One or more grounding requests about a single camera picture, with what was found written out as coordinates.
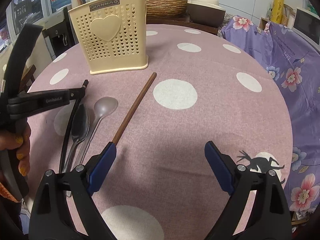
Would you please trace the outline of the person's left hand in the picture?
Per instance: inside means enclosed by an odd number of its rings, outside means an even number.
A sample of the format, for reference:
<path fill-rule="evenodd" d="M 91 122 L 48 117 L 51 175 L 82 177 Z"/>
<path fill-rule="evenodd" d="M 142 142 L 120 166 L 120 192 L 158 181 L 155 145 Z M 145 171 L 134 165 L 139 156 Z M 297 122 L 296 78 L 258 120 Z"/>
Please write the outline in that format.
<path fill-rule="evenodd" d="M 31 129 L 26 122 L 25 129 L 21 135 L 11 133 L 8 131 L 1 131 L 1 151 L 3 150 L 15 150 L 14 156 L 18 159 L 18 170 L 23 176 L 26 176 L 30 171 L 30 135 Z M 7 179 L 1 170 L 1 196 L 12 202 L 20 202 L 9 191 L 9 185 Z"/>

